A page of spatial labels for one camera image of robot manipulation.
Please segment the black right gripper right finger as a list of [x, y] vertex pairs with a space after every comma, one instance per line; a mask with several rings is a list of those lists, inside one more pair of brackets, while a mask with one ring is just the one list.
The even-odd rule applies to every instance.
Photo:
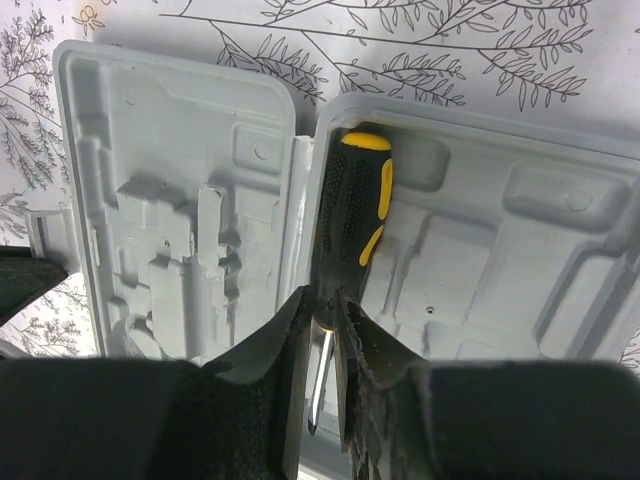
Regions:
[[334, 297], [355, 479], [635, 479], [639, 381], [602, 361], [431, 361]]

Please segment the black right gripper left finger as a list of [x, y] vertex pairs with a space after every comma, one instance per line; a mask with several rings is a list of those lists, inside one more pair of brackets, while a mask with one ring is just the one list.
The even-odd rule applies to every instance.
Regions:
[[203, 365], [144, 359], [1, 364], [5, 479], [293, 479], [311, 292]]

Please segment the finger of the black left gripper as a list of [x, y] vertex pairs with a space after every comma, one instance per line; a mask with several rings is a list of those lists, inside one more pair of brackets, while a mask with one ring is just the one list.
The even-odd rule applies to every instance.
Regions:
[[61, 265], [33, 257], [28, 247], [2, 246], [0, 264], [2, 325], [68, 277]]

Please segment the grey plastic tool case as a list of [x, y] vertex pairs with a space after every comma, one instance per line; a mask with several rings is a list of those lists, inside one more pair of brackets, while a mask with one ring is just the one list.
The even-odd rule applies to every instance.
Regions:
[[635, 479], [639, 144], [343, 94], [313, 136], [258, 73], [54, 52], [100, 355], [206, 368], [225, 477]]

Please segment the small black yellow screwdriver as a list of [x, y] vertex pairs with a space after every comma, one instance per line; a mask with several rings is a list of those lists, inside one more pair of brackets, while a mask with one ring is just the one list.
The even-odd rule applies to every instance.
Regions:
[[391, 143], [368, 132], [346, 133], [326, 162], [312, 258], [313, 318], [324, 338], [307, 428], [315, 434], [334, 345], [334, 293], [360, 299], [389, 213], [394, 166]]

